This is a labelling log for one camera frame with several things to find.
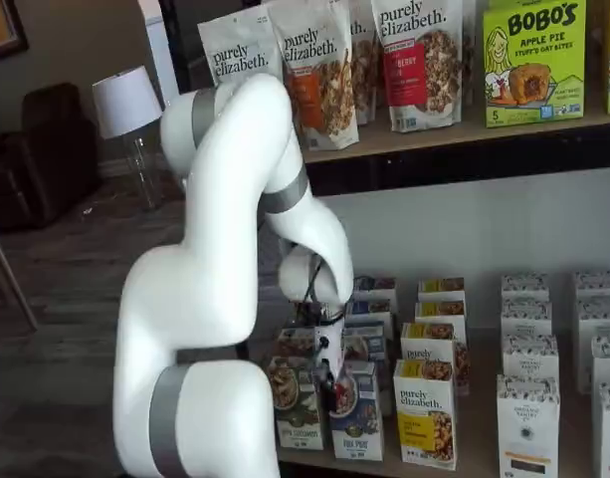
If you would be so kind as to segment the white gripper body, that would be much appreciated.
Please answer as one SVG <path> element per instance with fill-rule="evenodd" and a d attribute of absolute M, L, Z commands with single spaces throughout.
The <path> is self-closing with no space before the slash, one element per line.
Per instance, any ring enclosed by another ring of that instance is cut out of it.
<path fill-rule="evenodd" d="M 343 368 L 344 318 L 314 327 L 315 370 L 321 382 L 336 382 Z"/>

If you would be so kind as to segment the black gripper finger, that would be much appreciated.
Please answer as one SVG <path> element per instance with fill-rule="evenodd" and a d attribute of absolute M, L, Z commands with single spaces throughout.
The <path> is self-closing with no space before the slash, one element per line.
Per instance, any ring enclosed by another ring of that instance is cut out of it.
<path fill-rule="evenodd" d="M 317 377 L 325 409 L 329 413 L 336 413 L 337 397 L 335 378 L 331 373 L 328 360 L 323 358 L 317 366 Z"/>

